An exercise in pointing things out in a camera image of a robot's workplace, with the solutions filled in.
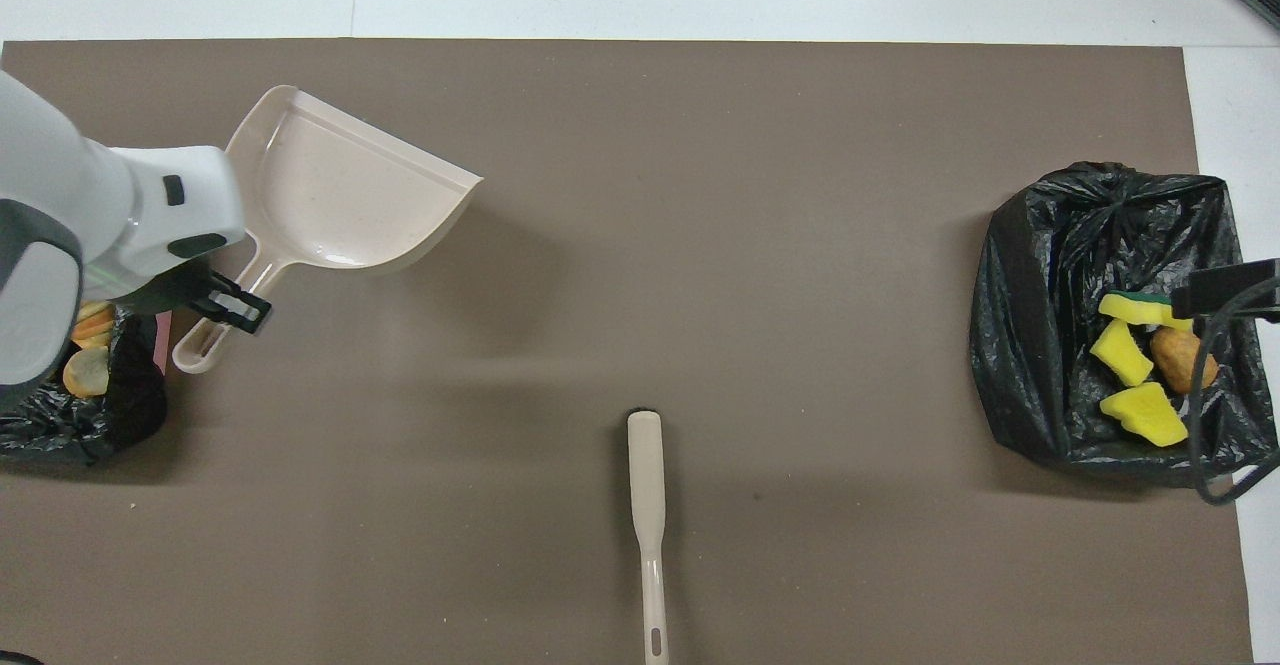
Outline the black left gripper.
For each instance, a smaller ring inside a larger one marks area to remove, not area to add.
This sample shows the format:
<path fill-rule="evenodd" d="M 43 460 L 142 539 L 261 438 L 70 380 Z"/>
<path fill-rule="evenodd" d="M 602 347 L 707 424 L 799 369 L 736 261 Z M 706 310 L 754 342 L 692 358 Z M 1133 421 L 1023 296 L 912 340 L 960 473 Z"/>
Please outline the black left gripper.
<path fill-rule="evenodd" d="M 273 304 L 220 272 L 212 272 L 210 263 L 180 263 L 131 293 L 132 313 L 160 315 L 180 308 L 195 309 L 214 324 L 256 334 Z"/>

